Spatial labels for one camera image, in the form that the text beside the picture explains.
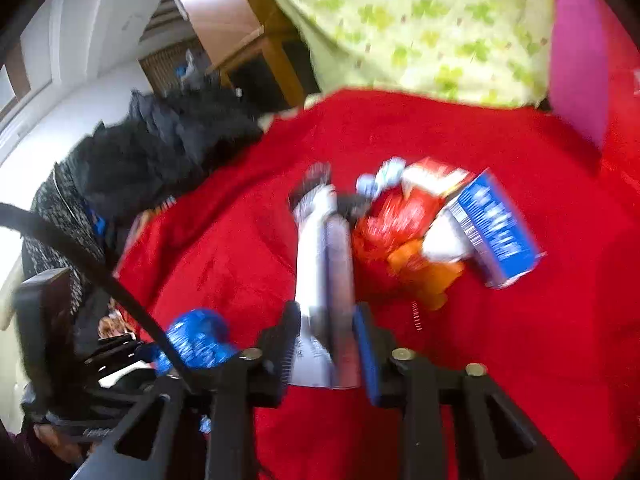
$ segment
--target small blue object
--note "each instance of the small blue object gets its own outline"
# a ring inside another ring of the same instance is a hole
[[[405,167],[406,161],[399,156],[394,156],[385,161],[376,175],[376,183],[380,186],[380,189],[385,190],[398,186]]]
[[[225,319],[207,308],[197,308],[178,317],[166,334],[189,368],[213,368],[238,353],[227,342]],[[159,374],[172,368],[164,352],[159,352],[155,364]]]
[[[488,170],[447,207],[476,250],[489,286],[511,285],[533,270],[542,256],[519,212]]]
[[[356,193],[360,196],[375,200],[381,192],[380,186],[376,183],[376,177],[370,173],[361,174],[356,180]]]

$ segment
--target blue package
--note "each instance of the blue package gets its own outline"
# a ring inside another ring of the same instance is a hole
[[[227,342],[225,319],[207,308],[196,308],[178,317],[166,334],[189,368],[213,368],[238,353]],[[159,374],[172,368],[164,352],[158,353],[155,364]]]
[[[476,177],[447,208],[471,241],[489,286],[511,285],[536,266],[540,250],[490,171]]]

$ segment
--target red tablecloth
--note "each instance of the red tablecloth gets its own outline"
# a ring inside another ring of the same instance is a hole
[[[490,167],[547,256],[505,290],[467,270],[441,311],[420,314],[421,330],[410,298],[374,302],[377,321],[437,364],[487,364],[580,478],[612,478],[639,434],[640,227],[594,180],[596,153],[552,116],[339,92],[276,121],[155,219],[120,279],[161,326],[207,306],[250,346],[294,295],[289,190],[320,160],[352,191],[394,155]],[[290,388],[279,410],[257,413],[258,455],[278,480],[396,478],[395,421],[361,390]]]

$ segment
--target red fabric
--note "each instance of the red fabric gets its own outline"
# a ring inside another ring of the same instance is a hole
[[[120,279],[161,326],[208,306],[249,346],[294,297],[287,193],[313,162],[329,161],[338,190],[353,190],[393,155],[491,167],[548,254],[505,290],[468,269],[419,325],[411,298],[379,296],[377,322],[437,364],[487,364],[580,478],[612,478],[639,434],[640,228],[598,186],[595,151],[557,118],[339,92],[278,120],[242,160],[155,218]],[[278,480],[392,479],[395,422],[361,390],[292,387],[279,410],[258,411],[258,455]]]

